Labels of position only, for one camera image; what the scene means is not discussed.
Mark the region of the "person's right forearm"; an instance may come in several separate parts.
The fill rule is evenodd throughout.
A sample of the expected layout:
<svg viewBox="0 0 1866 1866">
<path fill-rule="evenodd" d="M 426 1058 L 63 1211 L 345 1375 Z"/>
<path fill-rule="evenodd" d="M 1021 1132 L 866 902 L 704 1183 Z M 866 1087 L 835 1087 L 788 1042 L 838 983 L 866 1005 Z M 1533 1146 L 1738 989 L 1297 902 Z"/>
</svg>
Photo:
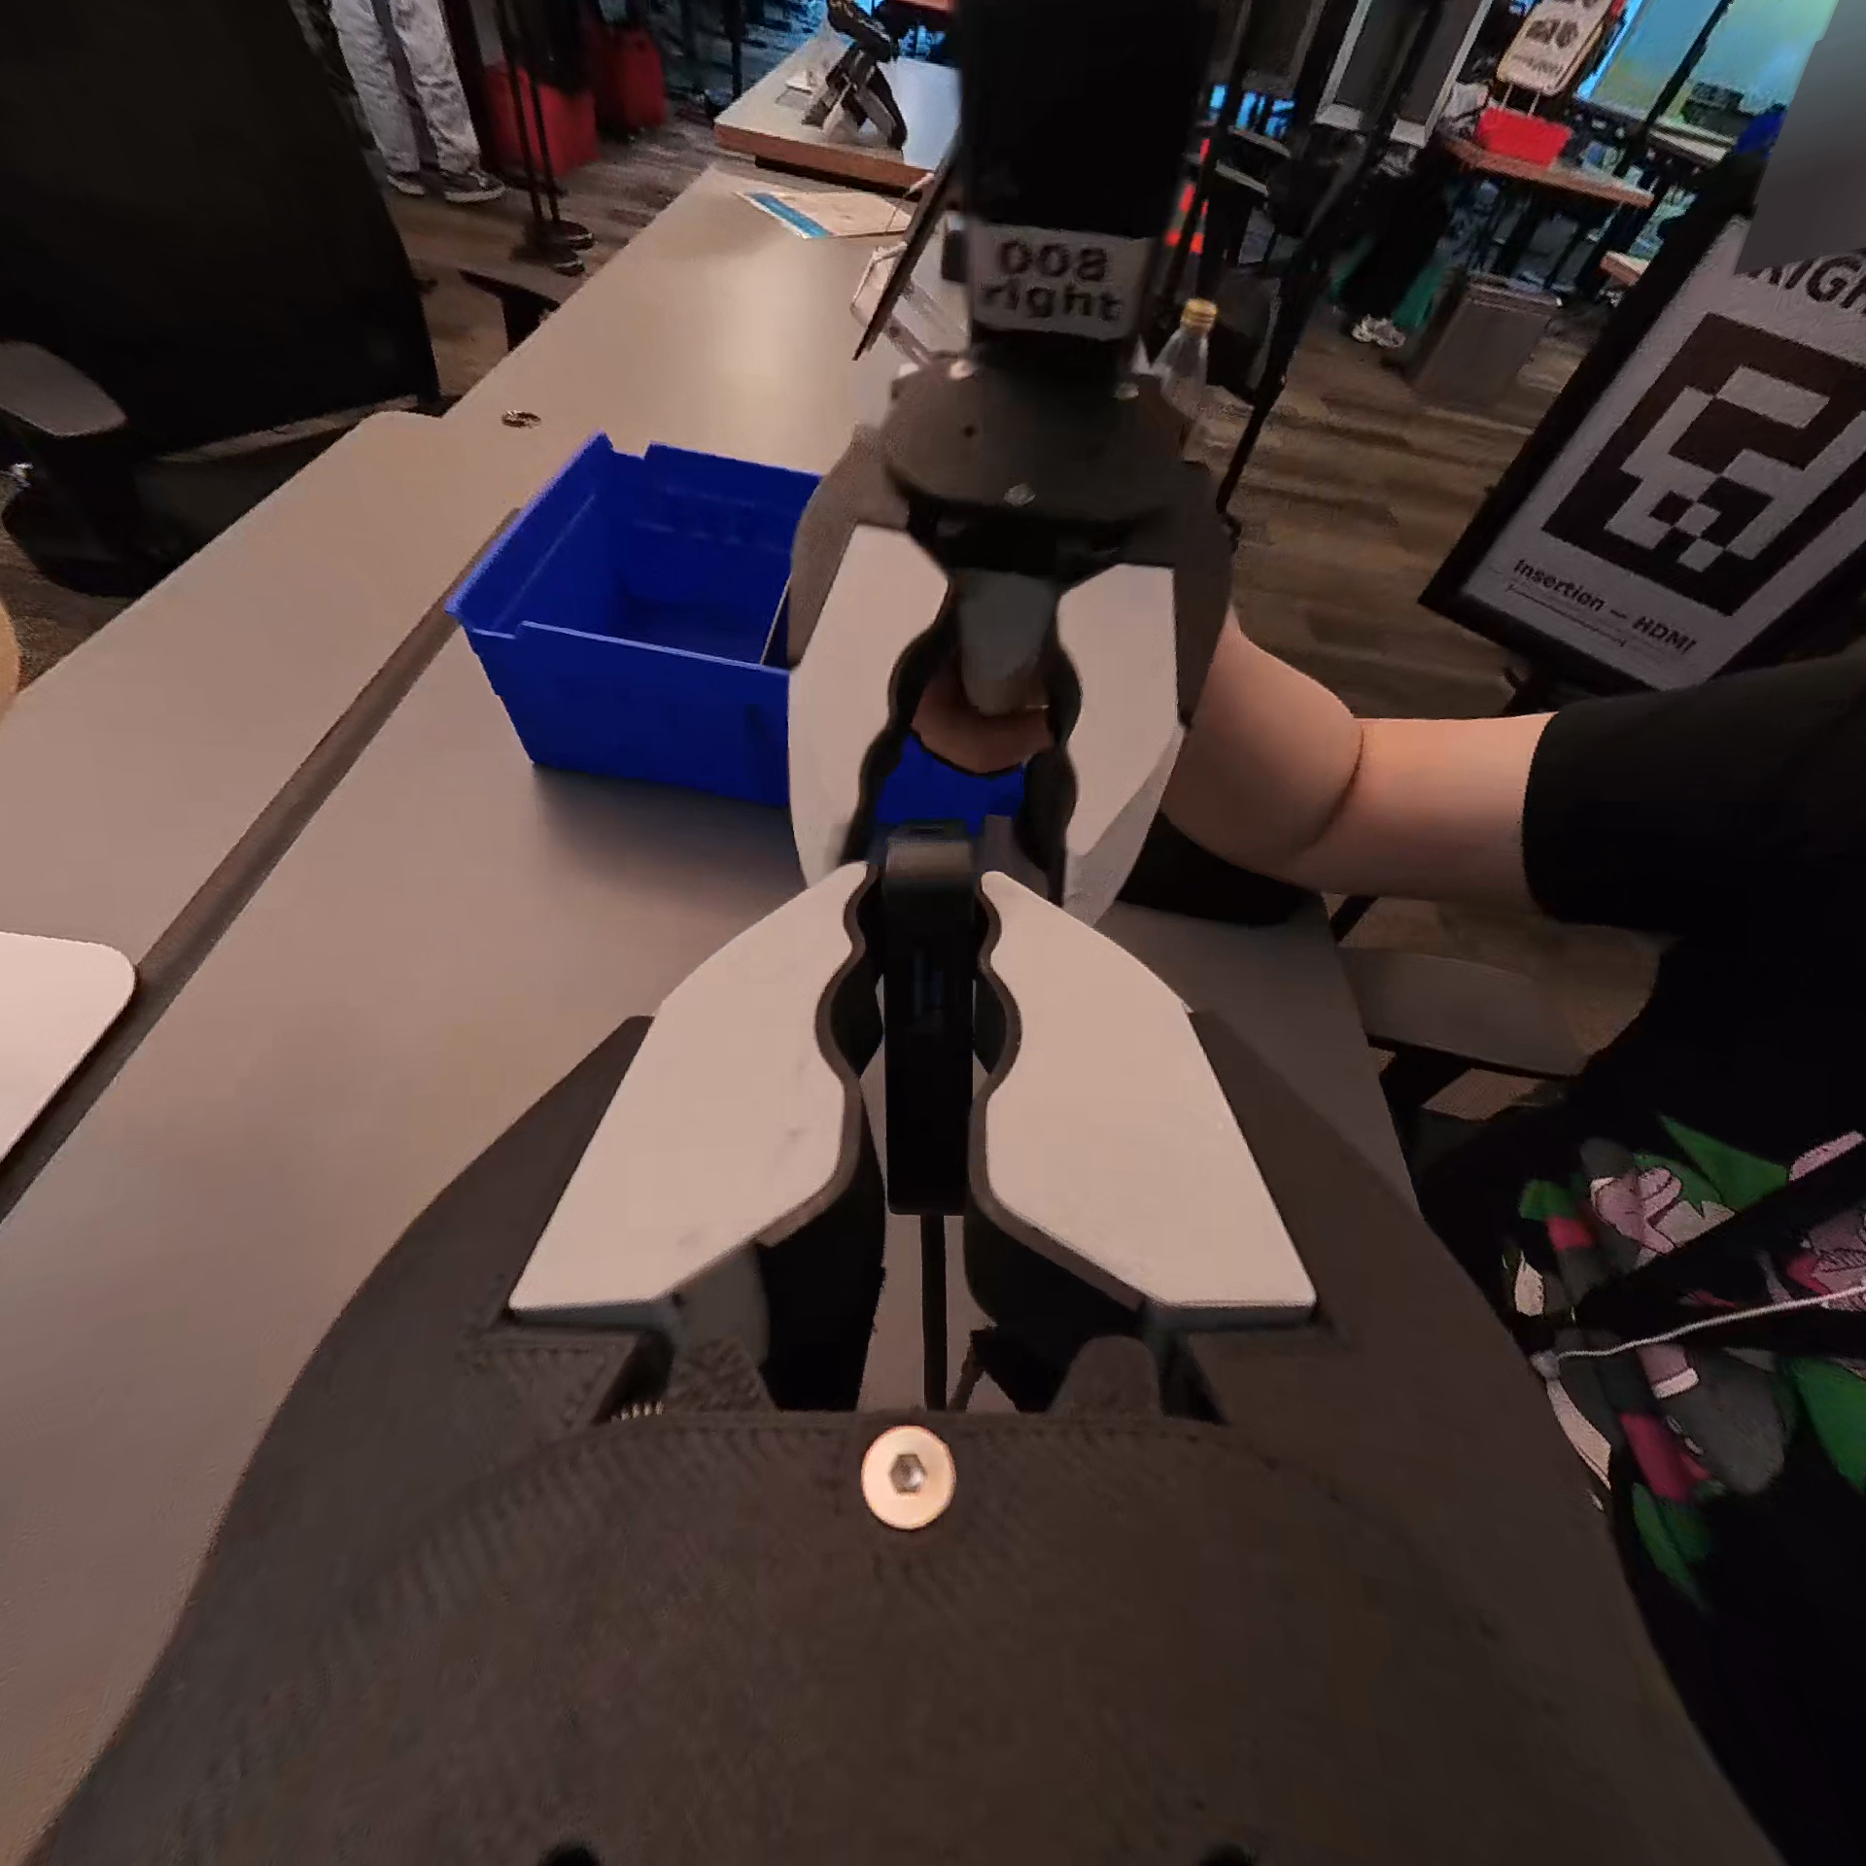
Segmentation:
<svg viewBox="0 0 1866 1866">
<path fill-rule="evenodd" d="M 1533 908 L 1530 773 L 1547 718 L 1347 718 L 1228 621 L 1167 815 L 1274 887 Z"/>
</svg>

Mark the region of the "black tripod device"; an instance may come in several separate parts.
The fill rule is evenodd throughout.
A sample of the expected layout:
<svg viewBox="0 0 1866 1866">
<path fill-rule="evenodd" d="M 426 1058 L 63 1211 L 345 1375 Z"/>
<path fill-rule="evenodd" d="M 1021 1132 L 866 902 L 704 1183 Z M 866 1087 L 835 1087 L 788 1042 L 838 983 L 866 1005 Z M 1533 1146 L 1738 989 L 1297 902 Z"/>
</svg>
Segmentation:
<svg viewBox="0 0 1866 1866">
<path fill-rule="evenodd" d="M 808 78 L 807 123 L 851 119 L 859 130 L 881 130 L 901 158 L 910 119 L 882 78 L 882 67 L 901 61 L 901 37 L 859 0 L 830 0 L 830 27 L 838 37 L 838 61 Z"/>
</svg>

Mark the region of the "framed square-marker sign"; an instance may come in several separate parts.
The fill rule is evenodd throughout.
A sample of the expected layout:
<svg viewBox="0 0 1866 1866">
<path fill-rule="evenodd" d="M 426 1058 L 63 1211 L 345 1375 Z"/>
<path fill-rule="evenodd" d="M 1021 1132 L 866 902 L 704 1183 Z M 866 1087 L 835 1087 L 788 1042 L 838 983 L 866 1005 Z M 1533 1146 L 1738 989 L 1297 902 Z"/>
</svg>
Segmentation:
<svg viewBox="0 0 1866 1866">
<path fill-rule="evenodd" d="M 1748 220 L 1616 305 L 1426 613 L 1576 696 L 1671 696 L 1858 638 L 1866 267 L 1738 273 Z"/>
</svg>

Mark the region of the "black HDMI adapter box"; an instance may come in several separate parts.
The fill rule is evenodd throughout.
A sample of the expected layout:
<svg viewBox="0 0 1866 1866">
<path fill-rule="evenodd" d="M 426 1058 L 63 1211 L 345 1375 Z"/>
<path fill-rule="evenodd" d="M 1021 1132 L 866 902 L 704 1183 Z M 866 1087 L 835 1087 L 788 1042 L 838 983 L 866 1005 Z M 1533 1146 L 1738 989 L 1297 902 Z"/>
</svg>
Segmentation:
<svg viewBox="0 0 1866 1866">
<path fill-rule="evenodd" d="M 976 1146 L 976 955 L 980 894 L 957 815 L 892 826 L 866 908 L 882 1014 L 882 1203 L 920 1226 L 920 1411 L 953 1404 L 953 1262 Z"/>
</svg>

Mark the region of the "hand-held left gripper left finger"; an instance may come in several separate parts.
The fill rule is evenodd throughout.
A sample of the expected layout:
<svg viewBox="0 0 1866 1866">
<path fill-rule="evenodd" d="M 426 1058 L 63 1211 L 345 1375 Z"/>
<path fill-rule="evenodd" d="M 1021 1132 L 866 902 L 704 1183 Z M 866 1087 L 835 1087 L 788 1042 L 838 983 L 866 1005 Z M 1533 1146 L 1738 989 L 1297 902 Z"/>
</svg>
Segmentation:
<svg viewBox="0 0 1866 1866">
<path fill-rule="evenodd" d="M 838 860 L 666 994 L 512 1291 L 517 1322 L 771 1322 L 762 1250 L 859 1183 L 830 994 L 866 887 Z"/>
</svg>

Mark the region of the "blue plastic bin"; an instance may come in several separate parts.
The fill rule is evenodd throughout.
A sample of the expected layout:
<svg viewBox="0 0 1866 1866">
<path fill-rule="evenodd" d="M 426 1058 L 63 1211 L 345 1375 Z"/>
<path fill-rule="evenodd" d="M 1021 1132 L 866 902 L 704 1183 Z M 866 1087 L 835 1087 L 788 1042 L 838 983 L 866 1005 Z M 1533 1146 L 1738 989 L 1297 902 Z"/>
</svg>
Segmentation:
<svg viewBox="0 0 1866 1866">
<path fill-rule="evenodd" d="M 587 433 L 450 588 L 538 769 L 788 814 L 788 549 L 816 473 Z"/>
</svg>

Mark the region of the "white rounded base plate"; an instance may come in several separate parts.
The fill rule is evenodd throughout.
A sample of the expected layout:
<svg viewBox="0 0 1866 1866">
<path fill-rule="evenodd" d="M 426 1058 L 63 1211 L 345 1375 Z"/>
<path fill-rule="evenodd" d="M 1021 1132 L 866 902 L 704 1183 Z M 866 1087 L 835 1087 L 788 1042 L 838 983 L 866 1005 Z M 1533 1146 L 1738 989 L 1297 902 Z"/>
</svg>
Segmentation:
<svg viewBox="0 0 1866 1866">
<path fill-rule="evenodd" d="M 0 935 L 0 1155 L 130 1005 L 130 955 L 76 935 Z"/>
</svg>

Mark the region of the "clear acrylic holder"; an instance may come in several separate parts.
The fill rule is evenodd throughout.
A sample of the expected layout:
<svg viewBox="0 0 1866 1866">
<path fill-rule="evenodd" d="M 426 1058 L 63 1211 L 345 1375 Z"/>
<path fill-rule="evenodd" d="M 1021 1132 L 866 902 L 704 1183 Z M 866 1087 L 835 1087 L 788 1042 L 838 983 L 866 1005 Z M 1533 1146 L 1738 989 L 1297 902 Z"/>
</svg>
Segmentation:
<svg viewBox="0 0 1866 1866">
<path fill-rule="evenodd" d="M 866 355 L 892 355 L 910 370 L 953 362 L 965 355 L 965 318 L 948 295 L 948 279 L 920 286 L 920 257 L 910 257 L 910 246 L 881 246 L 859 295 L 859 362 Z"/>
</svg>

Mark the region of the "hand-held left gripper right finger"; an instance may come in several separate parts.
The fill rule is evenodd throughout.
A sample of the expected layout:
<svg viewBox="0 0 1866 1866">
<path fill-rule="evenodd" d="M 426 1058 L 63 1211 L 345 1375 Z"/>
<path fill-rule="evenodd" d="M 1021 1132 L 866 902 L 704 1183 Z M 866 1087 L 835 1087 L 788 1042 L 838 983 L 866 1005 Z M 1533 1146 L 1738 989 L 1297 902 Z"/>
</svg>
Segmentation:
<svg viewBox="0 0 1866 1866">
<path fill-rule="evenodd" d="M 1318 1291 L 1192 1012 L 1034 887 L 980 879 L 976 1211 L 1159 1327 L 1297 1327 Z"/>
</svg>

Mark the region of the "grey trash can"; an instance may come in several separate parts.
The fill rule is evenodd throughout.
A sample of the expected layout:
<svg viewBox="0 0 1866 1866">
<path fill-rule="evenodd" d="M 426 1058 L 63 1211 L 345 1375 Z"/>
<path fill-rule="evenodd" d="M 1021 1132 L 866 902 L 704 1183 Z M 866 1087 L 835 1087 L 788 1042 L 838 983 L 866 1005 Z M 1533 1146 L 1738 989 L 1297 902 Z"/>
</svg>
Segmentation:
<svg viewBox="0 0 1866 1866">
<path fill-rule="evenodd" d="M 1402 355 L 1402 376 L 1426 402 L 1485 413 L 1520 383 L 1547 324 L 1560 324 L 1547 286 L 1463 267 L 1439 312 L 1426 318 L 1419 347 Z"/>
</svg>

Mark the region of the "clear plastic bottle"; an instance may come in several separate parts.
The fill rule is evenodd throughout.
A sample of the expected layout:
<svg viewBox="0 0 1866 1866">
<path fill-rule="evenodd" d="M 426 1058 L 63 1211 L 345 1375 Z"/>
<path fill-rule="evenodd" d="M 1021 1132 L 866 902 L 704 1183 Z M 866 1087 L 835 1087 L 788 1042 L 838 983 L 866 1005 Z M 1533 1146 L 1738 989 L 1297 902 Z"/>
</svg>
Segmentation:
<svg viewBox="0 0 1866 1866">
<path fill-rule="evenodd" d="M 1174 338 L 1149 362 L 1159 395 L 1174 402 L 1183 433 L 1204 421 L 1211 330 L 1218 330 L 1218 305 L 1189 295 Z"/>
</svg>

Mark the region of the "blue and white paper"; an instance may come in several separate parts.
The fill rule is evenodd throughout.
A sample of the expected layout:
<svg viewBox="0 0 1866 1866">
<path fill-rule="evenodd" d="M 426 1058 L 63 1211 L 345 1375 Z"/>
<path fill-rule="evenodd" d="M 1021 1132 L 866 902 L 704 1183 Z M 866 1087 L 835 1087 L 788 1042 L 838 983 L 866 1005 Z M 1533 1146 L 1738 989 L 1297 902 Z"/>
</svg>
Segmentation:
<svg viewBox="0 0 1866 1866">
<path fill-rule="evenodd" d="M 746 184 L 741 202 L 807 246 L 881 246 L 881 233 L 910 233 L 910 220 L 915 220 L 915 202 L 881 202 L 881 188 L 762 188 L 762 184 Z"/>
</svg>

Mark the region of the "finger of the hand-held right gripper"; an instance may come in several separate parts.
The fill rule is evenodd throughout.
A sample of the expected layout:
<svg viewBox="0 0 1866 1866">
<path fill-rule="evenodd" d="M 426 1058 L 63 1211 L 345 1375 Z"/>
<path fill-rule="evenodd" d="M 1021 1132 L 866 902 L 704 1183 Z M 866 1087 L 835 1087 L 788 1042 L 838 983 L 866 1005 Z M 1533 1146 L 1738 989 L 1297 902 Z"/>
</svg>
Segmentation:
<svg viewBox="0 0 1866 1866">
<path fill-rule="evenodd" d="M 1060 918 L 1100 921 L 1189 735 L 1174 568 L 1110 568 L 1060 588 L 1046 726 L 1052 747 L 1022 758 L 1021 851 Z"/>
<path fill-rule="evenodd" d="M 866 851 L 866 769 L 892 732 L 892 678 L 934 621 L 948 568 L 910 534 L 859 521 L 788 674 L 788 833 L 807 887 Z"/>
</svg>

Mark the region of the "red bags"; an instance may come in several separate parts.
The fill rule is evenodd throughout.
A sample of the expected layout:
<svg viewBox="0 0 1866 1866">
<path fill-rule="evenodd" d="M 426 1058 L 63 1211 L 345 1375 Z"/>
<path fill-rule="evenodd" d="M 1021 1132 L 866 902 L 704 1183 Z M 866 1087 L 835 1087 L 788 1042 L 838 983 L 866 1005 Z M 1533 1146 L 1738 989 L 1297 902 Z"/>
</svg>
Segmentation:
<svg viewBox="0 0 1866 1866">
<path fill-rule="evenodd" d="M 572 180 L 598 137 L 668 123 L 666 46 L 642 7 L 517 7 L 512 37 L 482 24 L 482 137 L 522 180 L 522 150 Z"/>
</svg>

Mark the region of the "black office chair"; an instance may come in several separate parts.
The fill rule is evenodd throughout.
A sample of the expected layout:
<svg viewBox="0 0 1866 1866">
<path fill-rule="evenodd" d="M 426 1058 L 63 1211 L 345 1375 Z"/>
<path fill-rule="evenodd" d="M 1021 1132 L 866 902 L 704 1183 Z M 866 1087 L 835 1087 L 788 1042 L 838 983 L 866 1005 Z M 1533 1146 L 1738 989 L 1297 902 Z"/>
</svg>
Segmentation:
<svg viewBox="0 0 1866 1866">
<path fill-rule="evenodd" d="M 5 535 L 142 600 L 370 413 L 442 413 L 404 233 L 291 0 L 0 7 Z"/>
</svg>

